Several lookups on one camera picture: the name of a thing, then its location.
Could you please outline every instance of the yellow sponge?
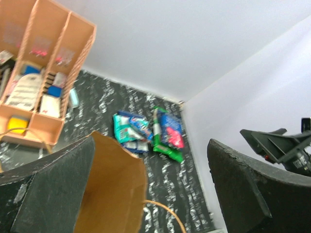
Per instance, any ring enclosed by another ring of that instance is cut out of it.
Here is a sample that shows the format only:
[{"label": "yellow sponge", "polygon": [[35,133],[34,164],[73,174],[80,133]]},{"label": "yellow sponge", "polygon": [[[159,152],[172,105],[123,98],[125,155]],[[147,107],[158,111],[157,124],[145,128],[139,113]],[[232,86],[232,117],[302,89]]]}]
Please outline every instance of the yellow sponge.
[{"label": "yellow sponge", "polygon": [[[12,128],[27,128],[29,120],[21,117],[21,116],[12,116],[9,120],[7,129]],[[25,130],[13,130],[13,133],[23,134]]]}]

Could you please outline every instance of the green and white package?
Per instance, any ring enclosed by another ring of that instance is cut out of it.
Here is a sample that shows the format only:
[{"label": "green and white package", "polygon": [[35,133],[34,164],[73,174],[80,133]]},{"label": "green and white package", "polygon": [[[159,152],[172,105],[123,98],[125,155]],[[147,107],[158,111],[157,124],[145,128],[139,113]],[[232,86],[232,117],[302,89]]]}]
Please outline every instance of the green and white package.
[{"label": "green and white package", "polygon": [[177,150],[177,149],[170,148],[169,146],[161,143],[161,138],[160,138],[161,137],[161,127],[159,125],[158,117],[157,117],[158,111],[162,111],[165,113],[167,112],[166,110],[164,110],[160,107],[156,107],[154,110],[154,151],[166,154],[171,159],[174,159],[174,160],[181,163],[183,161],[182,152]]},{"label": "green and white package", "polygon": [[144,140],[144,137],[131,128],[129,117],[113,115],[115,138],[119,143]]}]

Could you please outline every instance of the white wall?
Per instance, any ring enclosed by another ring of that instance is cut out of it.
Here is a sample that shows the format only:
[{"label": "white wall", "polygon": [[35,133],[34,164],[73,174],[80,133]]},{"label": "white wall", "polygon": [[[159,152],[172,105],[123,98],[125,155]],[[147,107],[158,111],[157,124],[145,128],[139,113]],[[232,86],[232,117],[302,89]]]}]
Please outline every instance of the white wall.
[{"label": "white wall", "polygon": [[311,17],[295,25],[185,104],[184,119],[217,227],[225,226],[207,162],[215,138],[258,160],[241,129],[300,133],[311,117]]},{"label": "white wall", "polygon": [[84,68],[189,100],[297,22],[310,0],[57,0],[98,25]]}]

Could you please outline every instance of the wooden organizer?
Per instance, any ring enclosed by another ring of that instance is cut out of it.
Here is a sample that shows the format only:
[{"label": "wooden organizer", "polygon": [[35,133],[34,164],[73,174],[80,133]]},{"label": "wooden organizer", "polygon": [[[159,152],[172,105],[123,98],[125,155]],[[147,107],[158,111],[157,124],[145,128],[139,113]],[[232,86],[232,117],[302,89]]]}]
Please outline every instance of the wooden organizer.
[{"label": "wooden organizer", "polygon": [[[30,119],[28,128],[51,147],[57,143],[65,122],[69,91],[93,45],[95,34],[94,24],[51,0],[0,0],[0,51],[7,50],[17,58],[0,99],[0,133],[7,130],[11,116],[18,115]],[[31,53],[38,39],[47,41],[45,57]],[[71,61],[66,66],[59,66],[56,58],[64,52],[72,55]],[[35,107],[31,111],[5,104],[14,77],[20,73],[25,61],[46,68]],[[51,85],[50,74],[57,72],[67,75],[61,97],[60,118],[39,113],[42,95]],[[8,133],[3,140],[38,148],[44,146],[31,132],[23,135]]]}]

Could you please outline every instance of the speckled countertop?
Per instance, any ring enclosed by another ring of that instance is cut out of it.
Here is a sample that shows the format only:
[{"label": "speckled countertop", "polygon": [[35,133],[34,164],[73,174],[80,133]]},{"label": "speckled countertop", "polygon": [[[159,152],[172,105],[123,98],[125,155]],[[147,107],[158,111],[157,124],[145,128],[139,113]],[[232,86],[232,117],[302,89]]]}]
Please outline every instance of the speckled countertop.
[{"label": "speckled countertop", "polygon": [[[53,151],[62,149],[93,130],[113,137],[112,115],[119,109],[145,115],[151,122],[154,106],[166,108],[180,117],[179,105],[176,103],[85,71],[80,72],[74,86],[80,105],[76,109],[68,109],[63,131]],[[144,160],[148,173],[147,198],[159,201],[174,210],[188,233],[212,231],[214,225],[206,207],[185,129],[183,137],[185,148],[184,161],[181,164],[152,151],[139,155]],[[43,149],[0,143],[3,170],[13,169],[46,155]],[[156,206],[146,205],[140,233],[179,232],[181,230],[173,216]]]}]

